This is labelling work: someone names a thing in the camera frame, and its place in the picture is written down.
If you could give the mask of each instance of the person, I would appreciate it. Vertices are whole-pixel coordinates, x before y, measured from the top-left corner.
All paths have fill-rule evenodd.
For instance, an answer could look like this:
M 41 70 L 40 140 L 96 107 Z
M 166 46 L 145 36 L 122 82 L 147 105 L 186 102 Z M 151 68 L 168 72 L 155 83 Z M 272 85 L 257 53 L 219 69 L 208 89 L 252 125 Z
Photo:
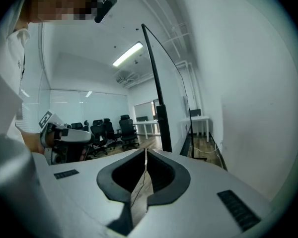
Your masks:
M 91 14 L 97 0 L 17 0 L 0 23 L 0 76 L 19 94 L 24 71 L 24 45 L 30 38 L 29 23 L 42 23 L 67 18 L 66 15 Z M 7 131 L 9 138 L 24 143 L 31 152 L 44 154 L 39 133 L 27 133 L 17 128 L 15 117 Z M 54 133 L 46 137 L 54 145 Z M 84 160 L 85 151 L 80 160 Z

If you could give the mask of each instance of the cable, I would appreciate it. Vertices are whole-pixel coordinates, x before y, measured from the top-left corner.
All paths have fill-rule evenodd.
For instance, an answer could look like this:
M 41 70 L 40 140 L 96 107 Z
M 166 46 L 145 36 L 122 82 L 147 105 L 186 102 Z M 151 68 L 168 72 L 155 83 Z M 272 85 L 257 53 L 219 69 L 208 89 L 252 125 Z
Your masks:
M 138 191 L 138 193 L 137 193 L 137 195 L 136 195 L 136 197 L 135 197 L 135 199 L 134 199 L 134 201 L 133 201 L 132 205 L 130 206 L 130 208 L 132 208 L 132 206 L 134 205 L 134 203 L 135 203 L 135 201 L 136 201 L 137 197 L 139 196 L 139 193 L 140 193 L 140 191 L 143 189 L 143 187 L 144 187 L 144 185 L 145 185 L 145 177 L 146 177 L 146 173 L 144 174 L 144 181 L 143 181 L 143 185 L 141 186 L 140 190 Z
M 194 147 L 194 149 L 198 150 L 201 153 L 214 153 L 214 152 L 216 152 L 218 150 L 218 147 L 214 151 L 212 151 L 212 152 L 202 152 L 200 149 L 195 148 L 195 147 Z

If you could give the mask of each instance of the wooden floor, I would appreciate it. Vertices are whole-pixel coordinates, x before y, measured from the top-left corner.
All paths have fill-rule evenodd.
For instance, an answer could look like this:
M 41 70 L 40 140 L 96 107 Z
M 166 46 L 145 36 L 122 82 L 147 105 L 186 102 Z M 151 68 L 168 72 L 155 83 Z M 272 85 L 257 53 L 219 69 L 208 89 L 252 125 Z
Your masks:
M 158 149 L 162 150 L 161 137 L 159 136 L 149 136 L 146 139 L 145 136 L 138 136 L 140 146 L 137 146 L 139 149 Z M 212 163 L 222 168 L 221 160 L 215 152 L 215 146 L 211 142 L 207 142 L 206 137 L 195 136 L 194 137 L 194 157 L 195 158 L 207 158 L 206 162 Z M 116 145 L 115 149 L 107 149 L 108 155 L 105 155 L 103 152 L 97 154 L 97 158 L 103 158 L 106 156 L 119 154 L 124 152 L 121 144 Z M 147 212 L 147 197 L 153 194 L 153 187 L 149 173 L 147 172 L 147 166 L 145 165 L 145 172 L 139 179 L 138 184 L 136 185 L 134 191 L 131 194 L 131 213 L 133 218 L 134 227 L 140 222 L 140 220 L 145 216 Z

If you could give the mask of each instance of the room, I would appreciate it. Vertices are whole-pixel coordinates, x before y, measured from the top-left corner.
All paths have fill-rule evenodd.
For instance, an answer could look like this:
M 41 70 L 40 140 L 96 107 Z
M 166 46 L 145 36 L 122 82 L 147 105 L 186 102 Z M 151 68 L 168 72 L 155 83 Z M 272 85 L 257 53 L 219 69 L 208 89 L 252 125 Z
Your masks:
M 232 237 L 273 222 L 298 189 L 298 29 L 280 2 L 106 1 L 101 22 L 29 24 L 15 124 L 40 136 L 63 130 L 46 160 L 33 154 L 40 182 L 56 177 L 45 193 L 64 189 L 64 206 L 82 197 L 73 216 L 84 211 L 85 228 L 128 237 L 151 226 L 166 237 Z M 60 143 L 68 133 L 76 138 Z M 242 227 L 225 197 L 244 203 L 253 224 Z

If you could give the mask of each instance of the white desk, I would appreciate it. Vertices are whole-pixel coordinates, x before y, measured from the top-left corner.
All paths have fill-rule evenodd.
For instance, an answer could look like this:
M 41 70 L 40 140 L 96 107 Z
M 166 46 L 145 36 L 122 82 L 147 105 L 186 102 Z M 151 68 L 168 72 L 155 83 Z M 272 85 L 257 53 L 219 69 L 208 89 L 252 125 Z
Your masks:
M 209 141 L 209 117 L 207 117 L 207 116 L 201 116 L 201 117 L 192 117 L 191 118 L 192 119 L 192 123 L 193 122 L 201 122 L 201 124 L 203 124 L 203 122 L 205 121 L 205 123 L 206 123 L 206 126 L 207 126 L 207 131 L 206 131 L 206 133 L 207 133 L 207 141 Z
M 152 120 L 152 121 L 138 121 L 135 122 L 134 125 L 143 125 L 145 129 L 145 134 L 146 134 L 146 139 L 148 139 L 148 134 L 147 134 L 147 125 L 151 125 L 151 131 L 153 133 L 153 124 L 158 124 L 158 121 Z

